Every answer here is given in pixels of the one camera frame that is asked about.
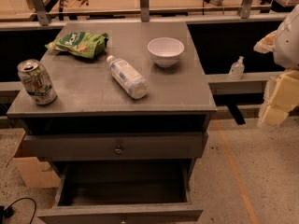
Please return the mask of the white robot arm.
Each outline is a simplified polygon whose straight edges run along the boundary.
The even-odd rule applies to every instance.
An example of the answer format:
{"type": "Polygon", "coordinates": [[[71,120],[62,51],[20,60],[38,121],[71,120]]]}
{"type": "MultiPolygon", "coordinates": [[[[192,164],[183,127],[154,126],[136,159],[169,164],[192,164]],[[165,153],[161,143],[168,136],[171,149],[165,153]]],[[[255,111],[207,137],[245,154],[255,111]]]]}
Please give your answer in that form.
{"type": "Polygon", "coordinates": [[[272,52],[275,64],[285,69],[266,82],[259,111],[260,127],[279,127],[299,106],[299,5],[276,31],[257,42],[253,49],[260,53],[272,52]]]}

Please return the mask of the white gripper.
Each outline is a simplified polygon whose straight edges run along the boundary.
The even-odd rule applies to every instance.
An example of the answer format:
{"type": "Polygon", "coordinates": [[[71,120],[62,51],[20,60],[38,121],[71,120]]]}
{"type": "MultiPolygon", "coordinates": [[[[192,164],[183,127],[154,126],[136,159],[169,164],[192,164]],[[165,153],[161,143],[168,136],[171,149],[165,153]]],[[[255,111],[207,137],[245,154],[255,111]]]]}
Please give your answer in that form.
{"type": "MultiPolygon", "coordinates": [[[[273,31],[258,41],[253,50],[265,54],[274,51],[277,31],[273,31]]],[[[259,122],[262,125],[280,126],[289,112],[299,105],[299,71],[291,70],[277,78],[277,84],[270,97],[269,105],[262,104],[259,122]]]]}

